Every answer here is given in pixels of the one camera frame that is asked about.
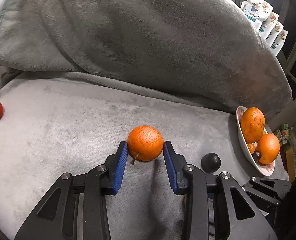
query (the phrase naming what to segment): orange fruit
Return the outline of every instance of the orange fruit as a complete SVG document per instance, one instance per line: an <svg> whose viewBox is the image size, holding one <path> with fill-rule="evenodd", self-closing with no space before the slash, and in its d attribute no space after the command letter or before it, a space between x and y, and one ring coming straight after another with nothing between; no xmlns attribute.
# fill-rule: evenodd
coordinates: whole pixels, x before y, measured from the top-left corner
<svg viewBox="0 0 296 240"><path fill-rule="evenodd" d="M264 134L256 146L256 150L261 153L259 160L262 164L272 163L278 156L280 144L277 136L272 133Z"/></svg>
<svg viewBox="0 0 296 240"><path fill-rule="evenodd" d="M252 143L248 143L247 147L250 151L250 154L253 154L255 152L255 146Z"/></svg>
<svg viewBox="0 0 296 240"><path fill-rule="evenodd" d="M264 114L256 107L248 108L241 117L240 128L246 143L254 143L263 135Z"/></svg>
<svg viewBox="0 0 296 240"><path fill-rule="evenodd" d="M128 152L135 160L151 161L162 152L164 140L155 128L142 125L134 128L127 139Z"/></svg>

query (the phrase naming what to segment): fleece blanket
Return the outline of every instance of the fleece blanket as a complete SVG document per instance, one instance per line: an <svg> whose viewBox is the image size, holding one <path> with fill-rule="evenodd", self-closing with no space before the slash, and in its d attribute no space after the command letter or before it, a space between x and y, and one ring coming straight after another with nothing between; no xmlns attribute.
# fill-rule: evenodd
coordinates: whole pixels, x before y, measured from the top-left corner
<svg viewBox="0 0 296 240"><path fill-rule="evenodd" d="M260 176L240 149L235 115L159 91L87 73L26 72L0 90L0 101L0 228L10 240L63 172L102 164L139 125L157 128L199 168L215 152L222 161L215 174L228 171L241 185ZM107 197L112 239L180 239L183 197L170 188L163 156L130 160L121 190ZM288 179L280 156L271 178ZM81 229L79 220L78 240Z"/></svg>
<svg viewBox="0 0 296 240"><path fill-rule="evenodd" d="M291 90L231 0L7 0L0 65L88 72L269 121Z"/></svg>

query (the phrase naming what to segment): bowl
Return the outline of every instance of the bowl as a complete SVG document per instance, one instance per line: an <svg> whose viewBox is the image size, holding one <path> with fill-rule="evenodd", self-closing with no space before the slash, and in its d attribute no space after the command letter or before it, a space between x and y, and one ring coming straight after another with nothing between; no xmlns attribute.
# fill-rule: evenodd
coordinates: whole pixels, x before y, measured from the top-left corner
<svg viewBox="0 0 296 240"><path fill-rule="evenodd" d="M243 154L245 155L246 159L264 176L270 176L272 175L273 171L275 170L275 161L268 165L263 165L261 163L255 163L254 159L251 156L251 153L247 147L247 143L245 141L245 138L241 132L240 128L240 121L243 113L247 110L244 106L238 106L236 110L236 118L237 118L237 127L238 127L238 140L241 147L241 150Z"/></svg>

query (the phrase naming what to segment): screw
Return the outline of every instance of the screw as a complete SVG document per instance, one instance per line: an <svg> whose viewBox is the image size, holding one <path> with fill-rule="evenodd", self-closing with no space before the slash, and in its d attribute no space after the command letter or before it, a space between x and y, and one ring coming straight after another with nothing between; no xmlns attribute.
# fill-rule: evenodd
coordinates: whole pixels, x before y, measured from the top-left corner
<svg viewBox="0 0 296 240"><path fill-rule="evenodd" d="M195 166L193 166L192 164L187 164L184 166L185 170L187 171L193 171L193 169L195 168Z"/></svg>
<svg viewBox="0 0 296 240"><path fill-rule="evenodd" d="M101 164L97 167L97 170L99 170L99 171L105 171L106 169L107 169L107 167L104 164Z"/></svg>
<svg viewBox="0 0 296 240"><path fill-rule="evenodd" d="M69 179L70 178L70 174L68 172L65 172L61 175L62 179Z"/></svg>
<svg viewBox="0 0 296 240"><path fill-rule="evenodd" d="M229 179L230 178L230 174L228 173L228 172L223 172L222 174L221 174L221 176L224 178L224 179Z"/></svg>

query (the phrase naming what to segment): green label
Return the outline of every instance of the green label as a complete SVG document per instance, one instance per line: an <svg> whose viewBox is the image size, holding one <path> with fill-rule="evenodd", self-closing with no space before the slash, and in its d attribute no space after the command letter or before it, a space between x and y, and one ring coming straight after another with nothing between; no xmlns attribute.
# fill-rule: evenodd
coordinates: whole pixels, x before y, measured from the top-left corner
<svg viewBox="0 0 296 240"><path fill-rule="evenodd" d="M254 19L253 17L250 17L249 15L246 15L246 16L248 17L248 19L249 19L250 21L253 21L253 22L256 21L256 19Z"/></svg>

